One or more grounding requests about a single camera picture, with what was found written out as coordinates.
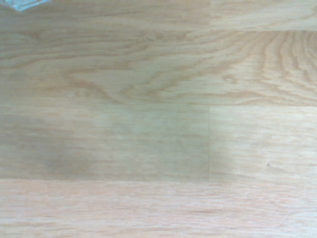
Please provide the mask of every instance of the wooden floor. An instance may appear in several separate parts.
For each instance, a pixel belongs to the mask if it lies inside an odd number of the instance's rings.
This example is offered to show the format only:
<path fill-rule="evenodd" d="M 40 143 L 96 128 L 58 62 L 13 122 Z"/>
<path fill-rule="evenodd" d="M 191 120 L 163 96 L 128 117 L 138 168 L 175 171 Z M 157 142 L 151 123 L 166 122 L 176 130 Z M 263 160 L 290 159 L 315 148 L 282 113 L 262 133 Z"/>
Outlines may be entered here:
<path fill-rule="evenodd" d="M 317 0 L 0 6 L 0 237 L 316 237 Z"/>

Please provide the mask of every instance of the small object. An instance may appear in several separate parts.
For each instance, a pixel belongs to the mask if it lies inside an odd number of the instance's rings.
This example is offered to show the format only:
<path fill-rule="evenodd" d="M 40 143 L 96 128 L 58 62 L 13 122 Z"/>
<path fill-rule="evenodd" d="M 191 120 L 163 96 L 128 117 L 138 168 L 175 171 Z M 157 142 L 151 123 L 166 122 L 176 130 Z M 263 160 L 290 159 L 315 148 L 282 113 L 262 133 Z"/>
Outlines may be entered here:
<path fill-rule="evenodd" d="M 23 11 L 48 1 L 50 0 L 0 0 L 0 4 L 13 8 L 17 11 Z"/>

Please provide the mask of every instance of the light wood plank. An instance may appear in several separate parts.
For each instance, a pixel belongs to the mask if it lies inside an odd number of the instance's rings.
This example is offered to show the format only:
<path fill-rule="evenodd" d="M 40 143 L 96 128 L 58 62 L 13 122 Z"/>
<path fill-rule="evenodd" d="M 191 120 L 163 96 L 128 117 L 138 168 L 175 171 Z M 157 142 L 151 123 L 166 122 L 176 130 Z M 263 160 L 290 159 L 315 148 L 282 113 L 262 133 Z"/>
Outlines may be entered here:
<path fill-rule="evenodd" d="M 314 186 L 0 181 L 0 235 L 313 238 Z"/>
<path fill-rule="evenodd" d="M 2 178 L 208 181 L 205 106 L 42 98 L 0 112 Z"/>
<path fill-rule="evenodd" d="M 0 36 L 3 100 L 317 105 L 316 32 L 68 29 Z"/>
<path fill-rule="evenodd" d="M 211 107 L 211 181 L 316 184 L 316 117 L 316 107 Z"/>
<path fill-rule="evenodd" d="M 213 30 L 317 30 L 316 0 L 211 0 Z"/>

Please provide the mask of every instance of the wood grain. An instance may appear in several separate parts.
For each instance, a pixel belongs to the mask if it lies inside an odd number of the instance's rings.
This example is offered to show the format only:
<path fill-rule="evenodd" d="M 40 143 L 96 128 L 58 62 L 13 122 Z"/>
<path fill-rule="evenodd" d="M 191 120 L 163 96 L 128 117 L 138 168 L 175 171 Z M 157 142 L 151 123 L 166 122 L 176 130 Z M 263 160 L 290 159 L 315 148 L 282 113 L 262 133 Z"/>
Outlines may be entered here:
<path fill-rule="evenodd" d="M 0 110 L 2 178 L 208 181 L 205 106 L 53 99 Z"/>
<path fill-rule="evenodd" d="M 316 184 L 316 107 L 212 107 L 210 180 Z"/>
<path fill-rule="evenodd" d="M 313 238 L 316 200 L 308 185 L 7 180 L 0 235 Z"/>
<path fill-rule="evenodd" d="M 0 6 L 0 237 L 316 237 L 316 12 Z"/>
<path fill-rule="evenodd" d="M 317 1 L 211 0 L 211 29 L 316 31 Z"/>

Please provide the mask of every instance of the dark stain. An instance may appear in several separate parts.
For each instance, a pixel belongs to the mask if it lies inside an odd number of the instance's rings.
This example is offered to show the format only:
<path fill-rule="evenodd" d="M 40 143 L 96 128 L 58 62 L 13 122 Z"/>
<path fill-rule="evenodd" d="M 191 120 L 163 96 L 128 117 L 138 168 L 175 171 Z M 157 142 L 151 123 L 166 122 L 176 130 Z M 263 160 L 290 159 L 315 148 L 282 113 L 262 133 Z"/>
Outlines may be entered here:
<path fill-rule="evenodd" d="M 75 147 L 71 131 L 43 120 L 0 115 L 0 178 L 80 179 L 90 173 L 87 154 Z"/>

